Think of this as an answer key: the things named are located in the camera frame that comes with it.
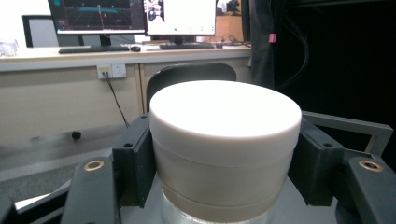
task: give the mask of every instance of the black cable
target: black cable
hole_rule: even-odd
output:
[[[231,42],[240,42],[240,41],[238,41],[233,35],[223,35],[222,37],[221,37],[221,42],[225,42],[225,38],[226,37],[228,37],[228,39],[231,41]]]
[[[113,92],[114,99],[116,100],[117,107],[119,108],[119,111],[121,112],[121,115],[122,115],[122,118],[124,120],[125,126],[126,126],[126,128],[129,128],[130,125],[129,125],[128,121],[126,120],[124,114],[122,113],[119,101],[117,99],[116,93],[114,92],[113,85],[111,84],[110,78],[108,77],[107,73],[104,73],[104,75],[105,75],[105,80],[107,82],[108,87],[111,89],[111,92]]]
[[[308,62],[309,62],[309,47],[308,47],[307,36],[305,36],[303,34],[301,29],[298,27],[298,25],[291,19],[291,17],[287,13],[285,14],[285,19],[287,22],[287,23],[285,23],[285,27],[288,29],[288,31],[290,31],[293,35],[295,35],[303,44],[304,62],[296,74],[294,74],[292,77],[288,78],[283,83],[277,85],[277,88],[281,89],[281,90],[285,89],[289,85],[296,82],[305,73],[306,68],[308,67]]]

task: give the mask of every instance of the transparent base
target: transparent base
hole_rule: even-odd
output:
[[[163,224],[225,224],[225,222],[210,222],[201,220],[197,217],[192,217],[180,209],[174,204],[169,202],[166,196],[163,194],[161,216]],[[238,221],[238,222],[227,222],[227,224],[271,224],[272,223],[272,212],[271,209],[264,214],[254,217],[249,220]]]

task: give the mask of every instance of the desk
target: desk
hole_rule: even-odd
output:
[[[175,63],[219,62],[232,66],[238,81],[251,82],[250,48],[159,50],[58,54],[59,48],[20,49],[0,58],[0,143],[66,133],[123,120],[114,96],[97,76],[96,65],[125,63],[127,78],[111,79],[128,121],[145,112],[146,84],[155,72]]]

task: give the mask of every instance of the table surface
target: table surface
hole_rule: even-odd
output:
[[[161,50],[159,46],[141,46],[141,52],[95,52],[59,54],[60,48],[21,48],[14,57],[0,57],[0,72],[96,66],[112,63],[167,63],[250,57],[250,48],[224,46],[223,49]]]

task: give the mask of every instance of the wall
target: wall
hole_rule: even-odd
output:
[[[1,1],[0,5],[0,39],[17,39],[19,47],[26,47],[22,15],[50,15],[47,0]]]

